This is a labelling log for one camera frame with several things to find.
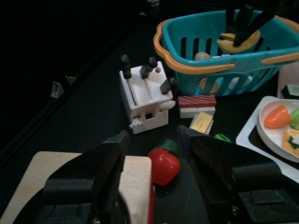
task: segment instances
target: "plastic basket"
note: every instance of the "plastic basket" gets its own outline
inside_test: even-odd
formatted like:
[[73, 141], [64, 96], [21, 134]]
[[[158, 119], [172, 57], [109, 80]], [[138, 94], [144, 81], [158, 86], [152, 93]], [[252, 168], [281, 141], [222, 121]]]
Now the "plastic basket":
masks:
[[[225, 11], [217, 10], [162, 21], [153, 48], [174, 71], [182, 95], [216, 96], [257, 90], [281, 65], [299, 60], [299, 24], [274, 17], [261, 28], [261, 38], [242, 53], [226, 54], [217, 39], [225, 32]], [[210, 59], [193, 60], [197, 52]]]

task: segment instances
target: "black table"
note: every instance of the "black table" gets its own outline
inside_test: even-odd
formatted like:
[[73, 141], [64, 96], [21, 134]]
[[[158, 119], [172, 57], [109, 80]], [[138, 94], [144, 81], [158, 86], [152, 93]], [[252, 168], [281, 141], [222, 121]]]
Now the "black table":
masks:
[[[181, 119], [177, 106], [169, 111], [169, 124], [133, 135], [118, 91], [118, 57], [126, 53], [132, 67], [148, 56], [161, 60], [153, 49], [156, 23], [141, 19], [121, 43], [101, 61], [92, 75], [73, 90], [68, 99], [37, 129], [29, 141], [12, 156], [0, 171], [0, 214], [14, 193], [25, 168], [37, 151], [85, 152], [104, 140], [126, 130], [130, 144], [126, 155], [146, 156], [149, 150], [166, 138], [176, 141], [177, 125], [189, 126], [192, 119]], [[166, 75], [173, 75], [164, 66]], [[173, 92], [173, 99], [180, 94]], [[209, 134], [224, 134], [233, 142], [265, 95], [276, 95], [276, 76], [254, 92], [217, 97], [216, 113]], [[181, 158], [181, 171], [165, 187], [154, 188], [154, 223], [208, 223], [200, 191], [192, 169]]]

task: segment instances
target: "knife block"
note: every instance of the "knife block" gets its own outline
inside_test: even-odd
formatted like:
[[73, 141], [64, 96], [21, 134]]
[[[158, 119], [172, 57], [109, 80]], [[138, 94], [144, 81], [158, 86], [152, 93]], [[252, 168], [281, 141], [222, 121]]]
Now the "knife block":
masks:
[[168, 110], [174, 105], [172, 91], [161, 90], [168, 82], [161, 62], [157, 61], [157, 67], [145, 79], [140, 69], [140, 66], [130, 68], [129, 79], [124, 78], [122, 71], [118, 72], [121, 99], [134, 134], [166, 125]]

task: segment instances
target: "basket handle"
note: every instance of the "basket handle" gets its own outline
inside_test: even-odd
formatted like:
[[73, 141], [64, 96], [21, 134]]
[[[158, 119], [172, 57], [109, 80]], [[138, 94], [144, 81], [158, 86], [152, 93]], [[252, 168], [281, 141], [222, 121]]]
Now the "basket handle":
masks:
[[[274, 16], [274, 17], [282, 23], [285, 23], [293, 29], [293, 31], [297, 32], [297, 35], [299, 35], [299, 24], [284, 17], [278, 17], [278, 16]], [[274, 63], [280, 63], [280, 62], [286, 62], [290, 60], [299, 60], [299, 52], [293, 52], [286, 55], [276, 56], [273, 58], [261, 59], [261, 65], [269, 65], [269, 64], [274, 64]]]
[[162, 26], [169, 19], [164, 20], [156, 26], [156, 34], [153, 35], [153, 49], [157, 55], [164, 59], [166, 66], [176, 72], [181, 74], [210, 74], [221, 71], [226, 71], [234, 67], [234, 64], [221, 65], [221, 66], [185, 66], [184, 64], [174, 61], [169, 52], [164, 50], [160, 45], [160, 40], [162, 37]]

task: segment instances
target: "cutting board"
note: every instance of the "cutting board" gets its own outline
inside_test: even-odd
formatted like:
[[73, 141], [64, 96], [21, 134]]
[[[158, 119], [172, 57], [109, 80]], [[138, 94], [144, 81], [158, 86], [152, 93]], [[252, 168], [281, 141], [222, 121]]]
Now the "cutting board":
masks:
[[[42, 189], [50, 174], [72, 160], [78, 153], [40, 151], [34, 154], [32, 162], [22, 175], [9, 201], [1, 224], [12, 224], [30, 197]], [[132, 224], [146, 224], [152, 219], [150, 181], [152, 163], [149, 157], [125, 157], [124, 171], [121, 173], [118, 192], [124, 197]]]

